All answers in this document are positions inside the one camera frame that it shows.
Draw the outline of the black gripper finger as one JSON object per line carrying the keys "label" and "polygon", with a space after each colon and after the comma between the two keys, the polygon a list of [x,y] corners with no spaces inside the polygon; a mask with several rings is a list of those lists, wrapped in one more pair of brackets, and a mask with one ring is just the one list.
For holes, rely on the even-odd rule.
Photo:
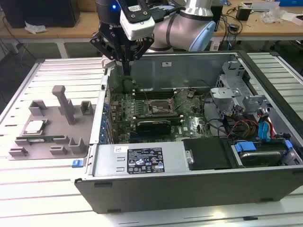
{"label": "black gripper finger", "polygon": [[89,42],[110,60],[120,62],[123,68],[123,75],[127,76],[127,61],[125,59],[125,51],[119,41],[119,35],[116,31],[110,31],[107,35],[105,37],[100,31],[97,31]]}
{"label": "black gripper finger", "polygon": [[144,37],[136,41],[127,41],[127,75],[130,76],[130,63],[140,59],[154,43],[153,37]]}

